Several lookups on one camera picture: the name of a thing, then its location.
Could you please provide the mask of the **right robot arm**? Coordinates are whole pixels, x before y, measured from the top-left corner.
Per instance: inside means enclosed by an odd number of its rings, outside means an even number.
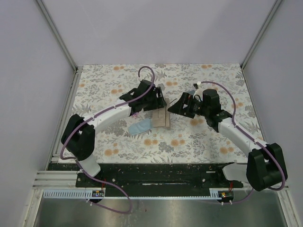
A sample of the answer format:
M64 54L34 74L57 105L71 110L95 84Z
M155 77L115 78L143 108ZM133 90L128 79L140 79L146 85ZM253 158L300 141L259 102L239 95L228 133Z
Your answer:
M168 111L188 118L204 117L209 127L231 140L246 155L246 164L227 164L216 174L219 186L226 187L236 180L249 183L258 192L284 188L288 176L281 147L254 138L238 125L234 117L221 108L216 90L204 90L201 97L183 93Z

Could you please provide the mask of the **light blue cleaning cloth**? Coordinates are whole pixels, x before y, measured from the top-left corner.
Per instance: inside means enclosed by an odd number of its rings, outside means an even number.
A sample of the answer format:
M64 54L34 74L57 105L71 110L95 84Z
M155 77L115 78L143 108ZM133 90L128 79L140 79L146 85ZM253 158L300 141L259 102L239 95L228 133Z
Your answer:
M137 123L134 123L128 127L128 132L133 136L143 132L146 132L152 128L152 120L144 119Z

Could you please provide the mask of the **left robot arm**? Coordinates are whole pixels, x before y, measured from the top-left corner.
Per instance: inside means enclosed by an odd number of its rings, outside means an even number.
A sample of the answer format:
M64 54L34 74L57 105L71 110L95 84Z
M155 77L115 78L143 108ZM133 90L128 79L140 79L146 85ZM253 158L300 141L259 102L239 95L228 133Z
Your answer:
M93 156L95 136L109 125L140 111L152 111L166 107L161 87L142 80L137 88L119 97L112 105L98 113L70 117L61 138L63 150L71 152L87 174L86 181L93 187L101 185L101 168Z

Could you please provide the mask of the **brown glasses case green lining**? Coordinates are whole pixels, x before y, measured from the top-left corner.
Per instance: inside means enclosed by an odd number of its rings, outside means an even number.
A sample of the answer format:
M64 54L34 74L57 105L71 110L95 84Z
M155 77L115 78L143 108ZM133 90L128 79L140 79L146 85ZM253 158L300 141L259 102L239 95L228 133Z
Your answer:
M170 128L170 112L168 108L170 107L169 98L164 98L167 106L161 109L152 111L152 127L153 128Z

